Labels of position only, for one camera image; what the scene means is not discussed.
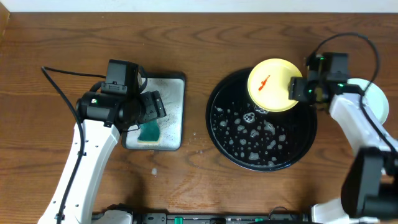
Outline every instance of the black plate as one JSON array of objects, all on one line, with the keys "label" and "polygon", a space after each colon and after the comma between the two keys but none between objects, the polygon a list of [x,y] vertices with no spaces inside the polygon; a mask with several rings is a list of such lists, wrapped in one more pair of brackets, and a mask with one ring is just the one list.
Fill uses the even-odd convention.
[{"label": "black plate", "polygon": [[303,103],[278,113],[260,109],[247,89],[251,70],[234,72],[213,90],[206,109],[207,130],[217,149],[235,164],[258,171],[284,169],[311,148],[317,114]]}]

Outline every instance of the green sponge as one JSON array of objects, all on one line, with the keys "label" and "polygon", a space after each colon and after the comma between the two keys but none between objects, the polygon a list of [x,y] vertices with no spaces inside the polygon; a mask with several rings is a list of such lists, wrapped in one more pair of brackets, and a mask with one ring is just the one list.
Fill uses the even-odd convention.
[{"label": "green sponge", "polygon": [[139,141],[157,142],[159,138],[160,129],[156,120],[141,125],[141,133],[138,137]]}]

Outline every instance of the wooden table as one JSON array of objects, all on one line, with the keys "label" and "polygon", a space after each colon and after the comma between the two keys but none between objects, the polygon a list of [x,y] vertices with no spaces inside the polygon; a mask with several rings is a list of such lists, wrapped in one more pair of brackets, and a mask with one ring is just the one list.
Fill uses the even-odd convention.
[{"label": "wooden table", "polygon": [[[70,150],[73,117],[40,66],[105,74],[110,58],[151,72],[185,72],[183,144],[176,152],[117,145],[95,211],[119,202],[138,211],[178,213],[267,213],[275,206],[304,211],[338,197],[353,155],[328,115],[318,114],[316,140],[300,162],[277,172],[253,172],[234,165],[211,143],[208,97],[229,73],[267,58],[289,60],[306,74],[303,58],[321,40],[361,32],[379,48],[376,84],[390,104],[385,127],[398,136],[397,21],[398,15],[388,14],[13,13],[0,46],[0,222],[37,222]],[[322,51],[348,52],[352,76],[371,77],[374,58],[363,41],[345,37]],[[72,102],[98,80],[52,76]]]}]

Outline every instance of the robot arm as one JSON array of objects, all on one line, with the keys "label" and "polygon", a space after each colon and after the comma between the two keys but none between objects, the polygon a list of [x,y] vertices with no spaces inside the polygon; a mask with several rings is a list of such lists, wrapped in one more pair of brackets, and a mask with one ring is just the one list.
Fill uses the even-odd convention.
[{"label": "robot arm", "polygon": [[[95,197],[100,185],[106,162],[109,159],[113,148],[119,141],[119,131],[112,125],[110,128],[105,127],[102,121],[84,120],[83,131],[85,135],[85,150],[83,159],[80,162],[75,180],[68,194],[65,203],[62,223],[91,223],[91,214]],[[45,213],[39,220],[39,224],[49,224],[57,222],[57,213],[62,200],[63,194],[67,187],[73,167],[77,160],[80,148],[80,135],[75,125],[75,133],[73,136],[72,148],[65,168],[63,169],[58,187],[51,199]]]},{"label": "robot arm", "polygon": [[[88,224],[91,223],[93,205],[105,165],[119,141],[120,133],[133,124],[139,127],[140,124],[162,118],[166,112],[158,91],[142,93],[147,82],[145,80],[141,83],[141,75],[145,71],[135,63],[110,60],[106,81],[95,84],[78,100],[77,111],[73,110],[73,106],[46,70],[89,77],[101,76],[42,67],[46,78],[70,106],[78,123],[75,125],[72,148],[58,187],[39,223]],[[83,138],[80,136],[80,128],[83,130]],[[130,224],[132,214],[110,210],[96,223]]]},{"label": "robot arm", "polygon": [[[398,148],[398,142],[382,127],[370,108],[365,106],[365,110],[387,140]],[[335,95],[329,112],[341,126],[356,159],[341,189],[341,198],[313,206],[312,221],[349,224],[398,218],[396,185],[380,184],[382,170],[394,154],[364,117],[359,108],[359,95]]]},{"label": "robot arm", "polygon": [[[312,220],[320,223],[357,223],[364,220],[352,218],[398,218],[397,141],[366,105],[364,91],[357,85],[347,84],[348,54],[316,55],[325,42],[343,35],[360,37],[373,49],[376,56],[373,81],[379,70],[376,47],[366,36],[344,33],[323,41],[307,59],[308,78],[292,78],[289,86],[289,99],[307,102],[331,114],[341,126],[355,156],[341,188],[341,199],[314,206]],[[394,177],[393,184],[381,184],[382,170]]]}]

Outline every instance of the red mark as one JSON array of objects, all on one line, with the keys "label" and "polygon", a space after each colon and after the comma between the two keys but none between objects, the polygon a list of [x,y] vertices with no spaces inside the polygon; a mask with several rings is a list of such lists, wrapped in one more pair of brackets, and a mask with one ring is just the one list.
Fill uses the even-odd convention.
[{"label": "red mark", "polygon": [[266,85],[267,80],[268,80],[269,77],[270,77],[270,75],[269,75],[264,81],[261,82],[261,86],[260,86],[260,88],[259,88],[259,91],[262,90],[262,89],[264,88],[264,86]]}]

